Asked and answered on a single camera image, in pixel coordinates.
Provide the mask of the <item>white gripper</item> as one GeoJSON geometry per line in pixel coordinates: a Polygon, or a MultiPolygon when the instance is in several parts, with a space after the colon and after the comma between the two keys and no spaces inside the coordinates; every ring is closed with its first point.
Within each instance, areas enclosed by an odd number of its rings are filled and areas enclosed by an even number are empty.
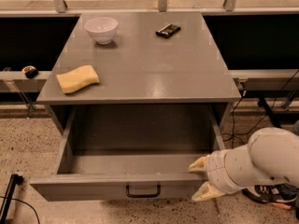
{"type": "Polygon", "coordinates": [[[190,173],[207,172],[206,181],[192,196],[194,202],[208,201],[241,190],[239,185],[239,157],[237,149],[214,151],[194,161],[190,173]]]}

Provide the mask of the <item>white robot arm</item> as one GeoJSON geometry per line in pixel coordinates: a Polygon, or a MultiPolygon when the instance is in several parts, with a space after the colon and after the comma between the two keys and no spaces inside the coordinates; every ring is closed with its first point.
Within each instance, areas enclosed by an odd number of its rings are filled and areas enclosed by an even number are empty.
{"type": "Polygon", "coordinates": [[[287,184],[298,188],[299,136],[280,128],[262,128],[241,147],[199,158],[189,171],[207,174],[207,181],[192,196],[195,202],[257,185],[287,184]]]}

